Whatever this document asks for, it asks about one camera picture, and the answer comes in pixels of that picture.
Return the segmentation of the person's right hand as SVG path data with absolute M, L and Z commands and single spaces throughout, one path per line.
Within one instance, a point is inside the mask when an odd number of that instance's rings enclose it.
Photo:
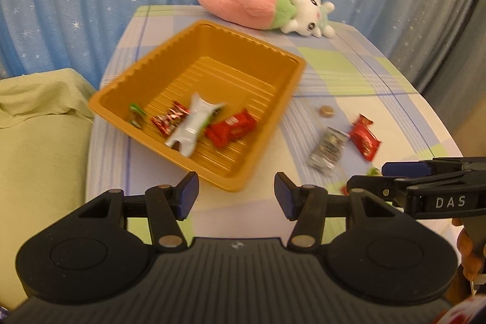
M 449 299 L 453 304 L 462 302 L 471 296 L 471 282 L 482 272 L 484 266 L 484 255 L 474 252 L 474 244 L 465 228 L 460 231 L 456 246 L 460 253 L 463 274 L 456 274 L 453 285 L 450 286 Z

